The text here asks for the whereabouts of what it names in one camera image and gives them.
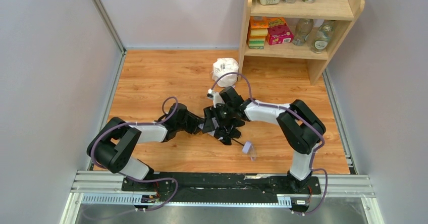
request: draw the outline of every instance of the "wall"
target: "wall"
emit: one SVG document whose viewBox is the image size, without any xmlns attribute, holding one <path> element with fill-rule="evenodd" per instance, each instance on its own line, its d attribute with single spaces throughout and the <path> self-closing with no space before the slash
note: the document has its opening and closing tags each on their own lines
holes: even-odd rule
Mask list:
<svg viewBox="0 0 428 224">
<path fill-rule="evenodd" d="M 1 223 L 58 223 L 120 53 L 91 0 L 0 0 Z"/>
<path fill-rule="evenodd" d="M 239 47 L 244 0 L 101 0 L 125 47 Z"/>
<path fill-rule="evenodd" d="M 427 223 L 426 0 L 366 0 L 328 69 L 385 223 Z"/>
</svg>

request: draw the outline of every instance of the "white plastic bag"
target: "white plastic bag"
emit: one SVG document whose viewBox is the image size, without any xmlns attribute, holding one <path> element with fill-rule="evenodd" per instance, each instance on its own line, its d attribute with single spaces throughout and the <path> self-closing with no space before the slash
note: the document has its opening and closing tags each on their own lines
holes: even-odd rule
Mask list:
<svg viewBox="0 0 428 224">
<path fill-rule="evenodd" d="M 222 58 L 217 59 L 217 62 L 212 64 L 212 79 L 217 80 L 225 73 L 229 72 L 238 72 L 239 64 L 235 59 L 232 58 Z M 230 74 L 217 82 L 217 85 L 220 87 L 232 86 L 236 83 L 238 75 Z"/>
</svg>

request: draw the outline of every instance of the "glass bottle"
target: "glass bottle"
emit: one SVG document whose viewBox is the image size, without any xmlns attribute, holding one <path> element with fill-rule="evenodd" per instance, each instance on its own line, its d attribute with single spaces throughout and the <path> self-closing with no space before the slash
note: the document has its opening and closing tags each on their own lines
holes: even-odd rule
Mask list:
<svg viewBox="0 0 428 224">
<path fill-rule="evenodd" d="M 321 53 L 326 49 L 333 36 L 334 22 L 333 20 L 324 20 L 310 45 L 311 51 Z"/>
<path fill-rule="evenodd" d="M 294 33 L 293 44 L 303 46 L 313 28 L 313 19 L 300 19 Z"/>
</svg>

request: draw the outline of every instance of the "shelf board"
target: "shelf board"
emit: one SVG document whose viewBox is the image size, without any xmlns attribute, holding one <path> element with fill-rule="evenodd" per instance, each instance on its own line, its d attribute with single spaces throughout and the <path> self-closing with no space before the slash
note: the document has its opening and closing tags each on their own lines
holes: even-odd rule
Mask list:
<svg viewBox="0 0 428 224">
<path fill-rule="evenodd" d="M 277 5 L 263 6 L 259 0 L 252 0 L 252 16 L 270 16 L 286 18 L 308 18 L 326 20 L 354 20 L 354 14 L 348 0 L 316 0 L 308 4 L 297 0 L 294 4 L 280 1 Z"/>
<path fill-rule="evenodd" d="M 290 27 L 291 32 L 295 32 L 295 27 Z M 315 37 L 318 28 L 314 28 L 309 34 L 308 41 L 312 41 Z M 314 53 L 310 50 L 308 42 L 303 46 L 296 46 L 290 43 L 269 45 L 264 42 L 264 49 L 250 49 L 246 44 L 246 56 L 272 57 L 272 58 L 288 58 L 288 59 L 315 59 L 328 60 L 329 55 L 326 50 L 321 53 Z"/>
</svg>

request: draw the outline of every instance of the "wooden floor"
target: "wooden floor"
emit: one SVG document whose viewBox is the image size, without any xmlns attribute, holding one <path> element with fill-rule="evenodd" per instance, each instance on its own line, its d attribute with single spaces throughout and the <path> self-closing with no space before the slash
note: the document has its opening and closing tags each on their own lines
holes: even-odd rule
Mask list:
<svg viewBox="0 0 428 224">
<path fill-rule="evenodd" d="M 176 96 L 188 109 L 203 116 L 202 109 L 212 104 L 206 98 L 212 86 L 212 64 L 217 58 L 237 58 L 235 50 L 134 50 L 128 51 L 120 76 L 110 117 L 127 121 L 151 122 L 162 113 L 162 102 Z M 326 145 L 315 157 L 314 167 L 324 167 L 329 174 L 348 174 L 344 150 L 333 117 L 323 80 L 311 86 L 303 62 L 284 59 L 250 58 L 243 73 L 250 80 L 253 96 L 271 103 L 291 103 L 302 99 L 327 128 Z M 248 98 L 245 81 L 236 84 Z M 293 149 L 280 127 L 250 122 L 239 129 L 241 141 L 251 141 L 257 160 L 242 153 L 242 146 L 225 146 L 212 136 L 185 132 L 166 143 L 139 144 L 133 156 L 155 171 L 286 173 Z"/>
</svg>

